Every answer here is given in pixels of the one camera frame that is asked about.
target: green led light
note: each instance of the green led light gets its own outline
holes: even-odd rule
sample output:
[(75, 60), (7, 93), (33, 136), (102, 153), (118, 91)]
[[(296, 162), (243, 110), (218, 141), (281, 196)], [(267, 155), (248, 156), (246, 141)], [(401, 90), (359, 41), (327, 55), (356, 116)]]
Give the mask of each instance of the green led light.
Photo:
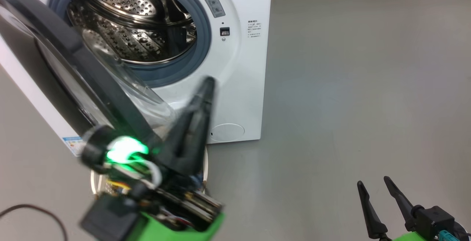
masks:
[(126, 164), (130, 161), (131, 155), (135, 153), (148, 154), (149, 149), (132, 137), (118, 137), (113, 141), (113, 145), (106, 156), (110, 161)]

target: stainless steel drum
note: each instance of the stainless steel drum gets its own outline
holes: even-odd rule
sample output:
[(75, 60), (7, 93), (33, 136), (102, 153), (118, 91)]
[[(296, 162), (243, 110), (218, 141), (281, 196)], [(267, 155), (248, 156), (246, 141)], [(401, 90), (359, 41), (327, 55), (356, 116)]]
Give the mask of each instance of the stainless steel drum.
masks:
[(162, 64), (196, 39), (190, 14), (176, 0), (72, 0), (74, 26), (97, 32), (127, 63)]

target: white washing machine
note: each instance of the white washing machine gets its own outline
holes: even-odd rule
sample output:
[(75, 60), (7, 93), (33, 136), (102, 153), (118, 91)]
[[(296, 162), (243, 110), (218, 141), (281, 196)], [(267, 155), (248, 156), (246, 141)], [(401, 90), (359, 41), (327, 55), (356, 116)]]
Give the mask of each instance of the white washing machine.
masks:
[(269, 11), (270, 0), (0, 0), (0, 64), (72, 151), (98, 124), (149, 139), (208, 75), (208, 142), (255, 140)]

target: teal connector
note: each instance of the teal connector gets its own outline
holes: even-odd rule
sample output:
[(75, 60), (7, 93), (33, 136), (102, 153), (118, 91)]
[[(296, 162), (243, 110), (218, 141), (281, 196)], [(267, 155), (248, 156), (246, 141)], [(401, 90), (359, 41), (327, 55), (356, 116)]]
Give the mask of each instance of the teal connector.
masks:
[(442, 230), (439, 234), (439, 241), (460, 241), (454, 235), (450, 234), (449, 231)]

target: gray floor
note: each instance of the gray floor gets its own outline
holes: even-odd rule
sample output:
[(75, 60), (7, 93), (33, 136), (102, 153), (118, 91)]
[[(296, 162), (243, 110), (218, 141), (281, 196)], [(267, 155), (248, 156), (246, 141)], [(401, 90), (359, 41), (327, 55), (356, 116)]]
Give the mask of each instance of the gray floor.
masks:
[[(209, 186), (227, 204), (215, 240), (367, 240), (360, 179), (397, 237), (384, 175), (471, 229), (470, 1), (273, 1), (262, 139), (210, 147)], [(0, 208), (39, 204), (71, 241), (92, 240), (77, 227), (87, 170), (4, 71), (0, 99)], [(0, 235), (60, 240), (32, 211), (2, 219)]]

